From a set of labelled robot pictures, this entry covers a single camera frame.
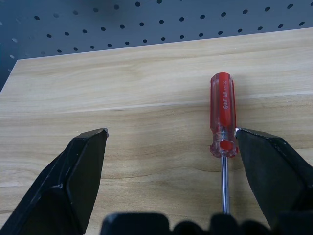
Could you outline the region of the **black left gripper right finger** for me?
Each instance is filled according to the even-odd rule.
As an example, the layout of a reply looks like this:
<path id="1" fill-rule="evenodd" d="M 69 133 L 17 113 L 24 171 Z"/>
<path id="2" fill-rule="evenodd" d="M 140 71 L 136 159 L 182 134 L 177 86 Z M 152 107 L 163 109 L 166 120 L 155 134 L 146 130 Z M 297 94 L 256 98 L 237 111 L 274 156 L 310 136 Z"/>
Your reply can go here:
<path id="1" fill-rule="evenodd" d="M 237 128 L 250 188 L 274 232 L 313 232 L 313 166 L 283 138 Z"/>

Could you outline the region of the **red handled screwdriver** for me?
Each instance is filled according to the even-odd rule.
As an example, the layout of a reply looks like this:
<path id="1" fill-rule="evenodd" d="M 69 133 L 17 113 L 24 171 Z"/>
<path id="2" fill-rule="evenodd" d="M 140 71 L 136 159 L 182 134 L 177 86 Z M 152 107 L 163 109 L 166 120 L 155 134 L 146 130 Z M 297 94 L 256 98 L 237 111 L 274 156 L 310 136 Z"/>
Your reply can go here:
<path id="1" fill-rule="evenodd" d="M 210 152 L 214 157 L 221 159 L 222 211 L 230 214 L 228 159 L 238 153 L 238 148 L 234 136 L 234 82 L 226 72 L 217 73 L 210 80 L 210 129 L 213 134 Z"/>

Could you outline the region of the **grey pegboard panel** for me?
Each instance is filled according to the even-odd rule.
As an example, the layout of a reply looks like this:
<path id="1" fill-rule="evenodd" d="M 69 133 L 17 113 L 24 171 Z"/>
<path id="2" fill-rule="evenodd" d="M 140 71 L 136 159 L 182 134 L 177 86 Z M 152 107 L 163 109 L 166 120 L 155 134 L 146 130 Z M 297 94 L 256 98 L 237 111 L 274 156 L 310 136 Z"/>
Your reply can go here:
<path id="1" fill-rule="evenodd" d="M 0 0 L 0 91 L 21 59 L 313 28 L 313 0 Z"/>

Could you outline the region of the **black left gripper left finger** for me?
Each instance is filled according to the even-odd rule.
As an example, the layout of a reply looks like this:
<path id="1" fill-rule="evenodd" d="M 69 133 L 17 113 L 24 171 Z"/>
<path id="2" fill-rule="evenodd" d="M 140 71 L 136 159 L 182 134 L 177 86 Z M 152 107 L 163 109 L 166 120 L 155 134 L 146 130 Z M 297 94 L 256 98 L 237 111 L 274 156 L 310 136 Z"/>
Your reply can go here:
<path id="1" fill-rule="evenodd" d="M 84 235 L 98 194 L 106 128 L 81 133 L 48 164 L 0 235 Z"/>

